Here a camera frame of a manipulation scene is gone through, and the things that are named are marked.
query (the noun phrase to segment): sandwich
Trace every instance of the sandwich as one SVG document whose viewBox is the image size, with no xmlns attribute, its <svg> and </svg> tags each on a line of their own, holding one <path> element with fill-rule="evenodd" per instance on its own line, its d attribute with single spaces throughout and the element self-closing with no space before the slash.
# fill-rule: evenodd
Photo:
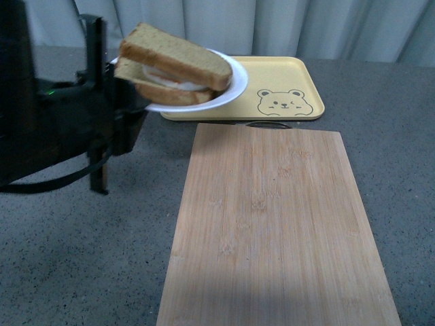
<svg viewBox="0 0 435 326">
<path fill-rule="evenodd" d="M 115 76 L 153 103 L 185 106 L 223 93 L 232 69 L 220 55 L 141 22 L 120 44 Z"/>
</svg>

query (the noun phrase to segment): sandwich filling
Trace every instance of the sandwich filling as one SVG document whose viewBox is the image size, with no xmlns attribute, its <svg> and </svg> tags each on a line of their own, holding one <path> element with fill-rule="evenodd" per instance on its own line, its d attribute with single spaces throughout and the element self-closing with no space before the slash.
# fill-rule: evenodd
<svg viewBox="0 0 435 326">
<path fill-rule="evenodd" d="M 142 65 L 142 69 L 143 69 L 143 74 L 145 75 L 146 78 L 153 81 L 154 83 L 163 86 L 177 88 L 178 90 L 187 90 L 187 91 L 199 91 L 199 90 L 207 89 L 207 87 L 204 85 L 198 85 L 192 83 L 191 81 L 179 77 L 175 77 L 174 75 L 165 73 L 154 67 Z"/>
</svg>

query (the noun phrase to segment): robotic arm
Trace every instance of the robotic arm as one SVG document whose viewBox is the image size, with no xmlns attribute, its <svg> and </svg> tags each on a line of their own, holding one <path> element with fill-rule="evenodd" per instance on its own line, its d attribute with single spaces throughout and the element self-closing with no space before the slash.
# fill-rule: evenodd
<svg viewBox="0 0 435 326">
<path fill-rule="evenodd" d="M 25 4 L 0 2 L 0 192 L 46 192 L 89 174 L 91 190 L 106 194 L 106 161 L 135 145 L 150 102 L 132 83 L 114 77 L 105 57 L 105 21 L 80 19 L 86 25 L 86 70 L 77 72 L 75 82 L 37 79 Z M 81 171 L 12 183 L 83 153 L 90 165 Z"/>
</svg>

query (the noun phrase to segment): yellow tray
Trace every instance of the yellow tray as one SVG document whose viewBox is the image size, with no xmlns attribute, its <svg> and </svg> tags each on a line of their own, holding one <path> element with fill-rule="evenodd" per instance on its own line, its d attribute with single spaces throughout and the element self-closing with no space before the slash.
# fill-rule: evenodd
<svg viewBox="0 0 435 326">
<path fill-rule="evenodd" d="M 210 110 L 161 113 L 169 120 L 314 120 L 323 104 L 305 64 L 289 56 L 235 56 L 249 83 L 234 101 Z"/>
</svg>

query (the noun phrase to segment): white plate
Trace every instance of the white plate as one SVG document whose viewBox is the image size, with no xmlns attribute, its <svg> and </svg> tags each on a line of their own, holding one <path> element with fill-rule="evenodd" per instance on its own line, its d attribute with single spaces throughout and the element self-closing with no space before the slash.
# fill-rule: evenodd
<svg viewBox="0 0 435 326">
<path fill-rule="evenodd" d="M 152 103 L 148 105 L 145 109 L 147 109 L 148 111 L 171 112 L 171 113 L 195 112 L 195 111 L 212 109 L 214 107 L 219 107 L 239 97 L 245 91 L 247 87 L 247 83 L 249 81 L 249 76 L 247 74 L 245 67 L 234 58 L 231 58 L 230 56 L 227 56 L 215 50 L 210 50 L 210 51 L 219 54 L 231 66 L 232 80 L 230 86 L 225 91 L 225 93 L 203 104 L 187 105 L 187 106 L 170 106 L 170 105 L 161 105 L 161 104 Z"/>
</svg>

